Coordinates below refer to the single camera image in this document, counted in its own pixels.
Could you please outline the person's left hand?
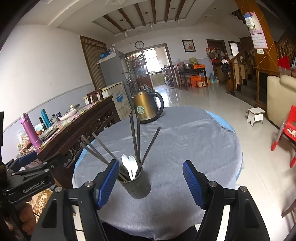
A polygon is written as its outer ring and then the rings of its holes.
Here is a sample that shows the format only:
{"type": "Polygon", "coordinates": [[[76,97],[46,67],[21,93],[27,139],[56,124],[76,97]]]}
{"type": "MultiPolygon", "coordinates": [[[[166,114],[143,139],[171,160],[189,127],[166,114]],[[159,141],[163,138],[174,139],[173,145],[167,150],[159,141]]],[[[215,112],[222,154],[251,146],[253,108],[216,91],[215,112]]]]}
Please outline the person's left hand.
{"type": "Polygon", "coordinates": [[[22,230],[28,235],[32,235],[36,227],[36,217],[33,213],[32,206],[26,203],[19,215],[22,224],[22,230]]]}

